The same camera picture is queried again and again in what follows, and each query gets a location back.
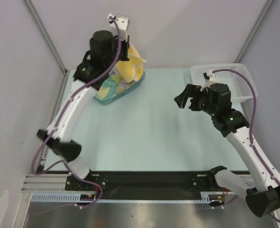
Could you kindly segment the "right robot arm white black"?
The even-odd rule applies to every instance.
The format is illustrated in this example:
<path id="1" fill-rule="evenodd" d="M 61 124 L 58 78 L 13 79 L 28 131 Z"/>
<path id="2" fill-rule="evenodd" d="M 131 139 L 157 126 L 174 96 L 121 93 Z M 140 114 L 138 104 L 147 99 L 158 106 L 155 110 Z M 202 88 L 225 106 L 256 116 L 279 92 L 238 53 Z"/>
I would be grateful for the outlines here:
<path id="1" fill-rule="evenodd" d="M 234 147 L 251 174 L 249 181 L 224 166 L 209 170 L 207 187 L 217 191 L 221 187 L 234 192 L 246 201 L 250 211 L 263 217 L 280 209 L 280 173 L 263 155 L 261 147 L 250 134 L 250 124 L 231 103 L 231 92 L 226 84 L 216 83 L 207 88 L 187 84 L 181 94 L 174 98 L 179 108 L 203 111 L 214 127 Z"/>

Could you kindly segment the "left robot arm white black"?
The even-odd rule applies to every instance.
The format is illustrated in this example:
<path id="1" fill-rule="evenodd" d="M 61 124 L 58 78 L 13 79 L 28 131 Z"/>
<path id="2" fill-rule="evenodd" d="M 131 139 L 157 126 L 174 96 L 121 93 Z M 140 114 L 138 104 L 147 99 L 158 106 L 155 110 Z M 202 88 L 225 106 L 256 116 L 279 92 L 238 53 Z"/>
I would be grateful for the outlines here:
<path id="1" fill-rule="evenodd" d="M 89 166 L 81 156 L 82 146 L 72 134 L 88 102 L 94 98 L 109 72 L 119 60 L 128 61 L 129 35 L 126 31 L 100 30 L 93 34 L 82 62 L 77 66 L 64 106 L 47 129 L 40 129 L 42 140 L 77 175 L 76 185 L 87 190 L 92 186 Z"/>

